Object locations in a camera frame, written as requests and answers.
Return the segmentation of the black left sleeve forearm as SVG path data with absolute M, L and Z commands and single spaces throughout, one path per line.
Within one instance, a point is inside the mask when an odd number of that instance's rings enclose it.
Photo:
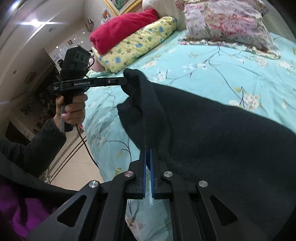
M 38 178 L 47 170 L 65 143 L 66 135 L 50 119 L 27 145 L 1 137 L 1 154 L 24 172 Z

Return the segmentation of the person's left hand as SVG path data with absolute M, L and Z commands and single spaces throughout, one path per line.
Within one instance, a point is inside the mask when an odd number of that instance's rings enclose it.
M 80 125 L 85 119 L 85 102 L 87 101 L 86 94 L 80 94 L 73 97 L 71 104 L 65 106 L 65 110 L 62 113 L 61 108 L 64 105 L 64 97 L 58 96 L 56 98 L 56 115 L 54 116 L 54 123 L 60 128 L 61 121 L 70 125 Z

